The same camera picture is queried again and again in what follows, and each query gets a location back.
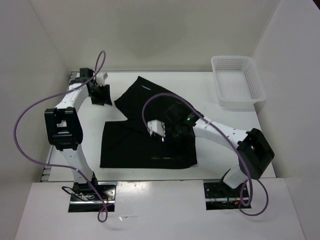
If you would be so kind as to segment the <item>black shorts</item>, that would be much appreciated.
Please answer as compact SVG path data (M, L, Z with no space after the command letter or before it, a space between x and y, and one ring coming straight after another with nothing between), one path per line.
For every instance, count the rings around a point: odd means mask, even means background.
M150 135L144 121L159 120L166 128L171 126L170 107L181 105L186 115L191 110L179 100L160 96L150 103L148 99L169 90L141 76L117 99L115 107L127 118L104 124L100 167L133 169L187 169L198 163L196 139L191 134L164 140Z

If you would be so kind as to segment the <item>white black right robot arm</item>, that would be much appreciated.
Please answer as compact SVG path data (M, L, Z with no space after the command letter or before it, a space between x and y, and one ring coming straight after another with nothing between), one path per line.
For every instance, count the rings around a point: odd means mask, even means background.
M216 144L236 150L238 165L228 170L221 178L219 191L230 197L237 187L250 177L260 179L275 157L270 144L261 130L241 130L210 120L201 113L195 114L182 103L174 103L165 111L168 123L163 125L167 136L175 140L190 135L210 140Z

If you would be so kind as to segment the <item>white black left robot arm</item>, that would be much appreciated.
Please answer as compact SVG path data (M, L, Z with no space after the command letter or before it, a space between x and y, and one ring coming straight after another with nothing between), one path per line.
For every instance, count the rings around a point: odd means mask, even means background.
M100 194L98 180L82 149L84 134L78 117L88 97L96 105L111 103L110 86L98 80L96 70L81 68L79 76L69 82L61 102L44 112L48 141L64 156L67 167L72 170L73 195L82 201L94 200Z

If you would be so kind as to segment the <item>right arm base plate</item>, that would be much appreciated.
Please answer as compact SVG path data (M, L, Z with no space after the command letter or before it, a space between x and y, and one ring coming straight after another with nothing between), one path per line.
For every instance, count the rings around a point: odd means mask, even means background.
M233 210L238 209L240 191L243 184L233 189L220 181L205 181L203 183L205 205L207 210Z

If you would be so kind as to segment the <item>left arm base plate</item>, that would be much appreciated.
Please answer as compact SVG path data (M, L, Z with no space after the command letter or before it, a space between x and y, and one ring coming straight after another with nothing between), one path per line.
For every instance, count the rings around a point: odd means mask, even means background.
M107 205L107 210L114 212L117 183L98 182L95 188ZM63 186L61 189L70 195L69 213L99 212L103 209L98 195L87 184L84 187L80 187L78 184L74 184L72 187Z

